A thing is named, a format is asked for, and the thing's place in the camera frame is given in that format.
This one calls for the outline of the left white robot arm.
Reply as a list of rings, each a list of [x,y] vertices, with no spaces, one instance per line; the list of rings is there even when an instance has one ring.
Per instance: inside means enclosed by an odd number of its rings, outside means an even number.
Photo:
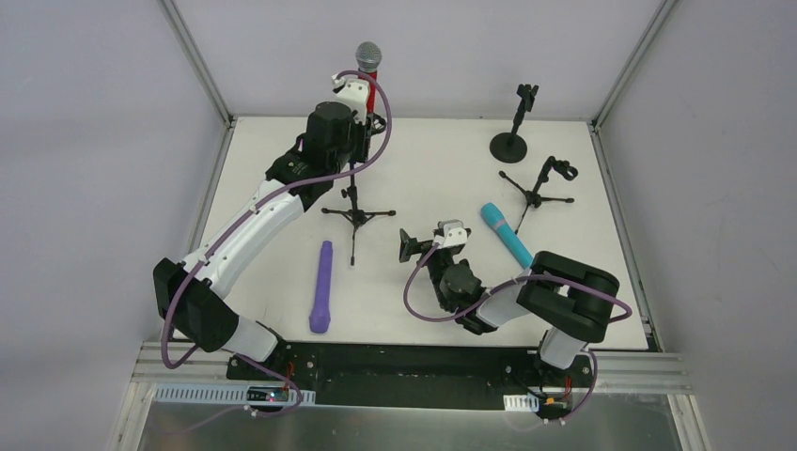
[[[165,257],[153,269],[162,339],[178,331],[206,352],[227,350],[265,362],[279,337],[246,319],[225,298],[254,258],[334,185],[367,165],[370,138],[386,121],[363,107],[318,104],[305,131],[266,171],[250,199],[223,229],[182,260]]]

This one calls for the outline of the purple toy microphone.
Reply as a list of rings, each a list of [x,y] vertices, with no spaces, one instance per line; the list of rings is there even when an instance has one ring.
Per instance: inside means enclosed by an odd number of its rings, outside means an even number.
[[[333,255],[333,244],[330,241],[324,241],[320,249],[314,302],[308,317],[309,329],[313,334],[325,334],[331,322],[330,296]]]

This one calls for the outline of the teal toy microphone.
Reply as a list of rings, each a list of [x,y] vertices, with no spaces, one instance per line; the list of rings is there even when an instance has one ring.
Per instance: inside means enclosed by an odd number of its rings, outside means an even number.
[[[493,203],[486,203],[480,208],[480,216],[486,225],[493,230],[508,251],[523,269],[531,267],[533,256],[524,243],[509,226],[503,212]]]

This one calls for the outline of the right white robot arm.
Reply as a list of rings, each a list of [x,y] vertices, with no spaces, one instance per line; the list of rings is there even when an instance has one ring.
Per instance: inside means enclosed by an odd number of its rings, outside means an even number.
[[[601,343],[610,324],[627,319],[631,307],[617,298],[619,282],[604,270],[540,251],[517,276],[486,287],[466,259],[456,255],[470,231],[458,222],[440,225],[430,240],[399,232],[398,258],[419,258],[411,276],[427,270],[444,315],[472,334],[492,333],[515,319],[534,315],[550,326],[539,343],[536,365],[567,370],[590,344]]]

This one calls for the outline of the black tripod shock-mount stand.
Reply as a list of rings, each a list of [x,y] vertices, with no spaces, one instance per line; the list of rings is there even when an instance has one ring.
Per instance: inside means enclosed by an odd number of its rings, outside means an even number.
[[[386,130],[386,120],[383,119],[383,132],[385,132],[385,130]],[[354,169],[356,165],[357,163],[354,166],[350,166],[349,164],[349,168]],[[350,265],[353,267],[356,261],[355,259],[356,236],[358,230],[376,217],[379,216],[393,217],[397,215],[397,212],[395,210],[368,211],[361,209],[359,205],[359,193],[358,193],[358,187],[356,184],[355,175],[349,176],[349,185],[341,190],[341,196],[350,201],[351,207],[348,210],[330,210],[328,208],[322,208],[321,213],[329,215],[339,215],[344,219],[346,219],[352,225],[352,249],[350,256]]]

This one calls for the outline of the red glitter microphone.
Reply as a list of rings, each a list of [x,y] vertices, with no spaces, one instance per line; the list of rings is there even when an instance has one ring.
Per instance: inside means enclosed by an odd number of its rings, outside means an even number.
[[[355,50],[355,61],[360,72],[365,73],[371,79],[378,78],[378,68],[383,60],[381,48],[372,41],[364,41]],[[367,100],[367,111],[374,113],[377,90],[373,83],[370,83],[370,94]]]

